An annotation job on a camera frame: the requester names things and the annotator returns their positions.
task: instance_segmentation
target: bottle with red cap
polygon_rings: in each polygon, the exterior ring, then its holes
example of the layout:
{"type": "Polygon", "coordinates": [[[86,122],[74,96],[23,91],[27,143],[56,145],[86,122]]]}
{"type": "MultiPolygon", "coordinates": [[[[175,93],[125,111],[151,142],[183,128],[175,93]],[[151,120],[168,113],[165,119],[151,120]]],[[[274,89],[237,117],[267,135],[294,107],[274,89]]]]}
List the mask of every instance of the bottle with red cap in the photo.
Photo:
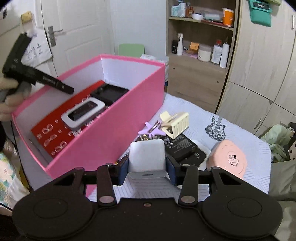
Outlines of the bottle with red cap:
{"type": "Polygon", "coordinates": [[[214,45],[211,62],[213,64],[219,64],[221,60],[221,55],[222,55],[222,40],[218,39],[216,41],[216,44],[214,45]]]}

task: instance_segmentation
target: chair backrest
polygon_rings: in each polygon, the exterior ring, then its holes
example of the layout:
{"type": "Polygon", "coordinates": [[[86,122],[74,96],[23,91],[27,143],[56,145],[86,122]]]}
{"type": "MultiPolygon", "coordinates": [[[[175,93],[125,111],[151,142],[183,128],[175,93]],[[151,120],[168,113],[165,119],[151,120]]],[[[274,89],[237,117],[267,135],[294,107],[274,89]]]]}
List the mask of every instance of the chair backrest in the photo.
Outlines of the chair backrest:
{"type": "Polygon", "coordinates": [[[118,47],[118,55],[140,58],[145,53],[142,44],[121,44],[118,47]]]}

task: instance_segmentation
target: paper cup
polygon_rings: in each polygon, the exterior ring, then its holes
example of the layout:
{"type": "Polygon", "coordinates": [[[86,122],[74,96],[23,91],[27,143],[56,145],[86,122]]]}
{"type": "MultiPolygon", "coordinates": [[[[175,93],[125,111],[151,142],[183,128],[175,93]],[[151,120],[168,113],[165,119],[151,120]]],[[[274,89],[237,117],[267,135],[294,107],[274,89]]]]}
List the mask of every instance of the paper cup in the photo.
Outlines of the paper cup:
{"type": "Polygon", "coordinates": [[[228,8],[223,8],[223,23],[228,27],[233,26],[234,11],[228,8]]]}

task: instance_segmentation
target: pink box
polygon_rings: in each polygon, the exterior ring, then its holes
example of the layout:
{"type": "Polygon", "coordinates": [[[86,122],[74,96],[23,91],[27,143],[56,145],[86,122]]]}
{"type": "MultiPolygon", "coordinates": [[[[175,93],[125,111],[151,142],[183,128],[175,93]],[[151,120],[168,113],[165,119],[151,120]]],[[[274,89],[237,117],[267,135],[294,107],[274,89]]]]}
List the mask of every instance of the pink box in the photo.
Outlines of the pink box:
{"type": "Polygon", "coordinates": [[[62,74],[59,79],[75,93],[98,80],[129,89],[100,118],[85,128],[59,155],[48,163],[32,145],[31,129],[45,116],[72,97],[48,86],[33,94],[14,112],[15,126],[29,152],[52,178],[75,167],[96,170],[118,160],[164,100],[165,64],[112,55],[100,55],[62,74]]]}

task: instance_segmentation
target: wall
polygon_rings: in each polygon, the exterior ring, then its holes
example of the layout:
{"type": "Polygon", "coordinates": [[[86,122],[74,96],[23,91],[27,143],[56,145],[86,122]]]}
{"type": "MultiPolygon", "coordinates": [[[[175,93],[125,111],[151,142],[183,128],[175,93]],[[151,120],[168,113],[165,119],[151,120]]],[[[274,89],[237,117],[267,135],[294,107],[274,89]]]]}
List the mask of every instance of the wall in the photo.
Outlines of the wall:
{"type": "MultiPolygon", "coordinates": [[[[43,26],[43,22],[40,21],[40,11],[36,9],[35,3],[35,0],[12,0],[8,4],[7,17],[4,20],[0,20],[0,70],[2,70],[14,42],[22,32],[20,28],[20,16],[27,11],[31,11],[33,14],[34,21],[26,23],[23,26],[24,30],[35,26],[43,26]]],[[[48,63],[39,65],[37,69],[54,76],[54,73],[49,69],[48,63]]],[[[33,86],[33,92],[40,89],[42,86],[43,85],[37,83],[36,86],[33,86]]]]}
{"type": "Polygon", "coordinates": [[[146,54],[165,57],[166,0],[110,0],[115,52],[119,44],[143,44],[146,54]]]}

